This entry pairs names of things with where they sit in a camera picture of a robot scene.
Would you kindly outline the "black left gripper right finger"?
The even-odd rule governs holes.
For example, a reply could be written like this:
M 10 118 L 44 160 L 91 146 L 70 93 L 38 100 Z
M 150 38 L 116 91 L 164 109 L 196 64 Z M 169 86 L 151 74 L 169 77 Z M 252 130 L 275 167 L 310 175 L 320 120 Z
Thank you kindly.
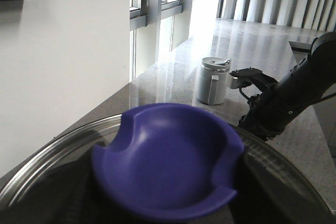
M 245 153 L 234 187 L 237 196 L 229 203 L 234 223 L 335 223 L 314 187 L 285 165 L 271 168 Z

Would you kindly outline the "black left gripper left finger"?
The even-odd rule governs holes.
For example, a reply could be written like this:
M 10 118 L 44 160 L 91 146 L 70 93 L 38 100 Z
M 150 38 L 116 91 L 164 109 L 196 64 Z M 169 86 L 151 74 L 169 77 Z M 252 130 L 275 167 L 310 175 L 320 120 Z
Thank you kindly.
M 115 216 L 84 161 L 37 183 L 22 200 L 1 211 L 1 223 L 115 223 Z

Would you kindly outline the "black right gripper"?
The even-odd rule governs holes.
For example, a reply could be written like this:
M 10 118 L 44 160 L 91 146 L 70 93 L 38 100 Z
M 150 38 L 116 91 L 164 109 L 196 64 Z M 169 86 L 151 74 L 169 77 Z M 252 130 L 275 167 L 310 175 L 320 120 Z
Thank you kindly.
M 278 81 L 256 68 L 234 70 L 229 73 L 229 88 L 239 89 L 255 85 L 261 92 L 276 85 Z

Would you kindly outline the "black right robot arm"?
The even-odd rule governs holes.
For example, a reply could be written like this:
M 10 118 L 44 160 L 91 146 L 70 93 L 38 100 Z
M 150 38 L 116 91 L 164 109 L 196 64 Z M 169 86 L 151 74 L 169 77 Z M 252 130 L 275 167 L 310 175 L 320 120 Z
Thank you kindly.
M 292 51 L 307 56 L 280 81 L 256 68 L 234 70 L 226 78 L 231 89 L 255 85 L 261 91 L 246 98 L 249 112 L 238 126 L 264 140 L 280 135 L 307 107 L 335 96 L 323 96 L 335 84 L 335 33 L 323 34 L 311 44 L 289 44 Z

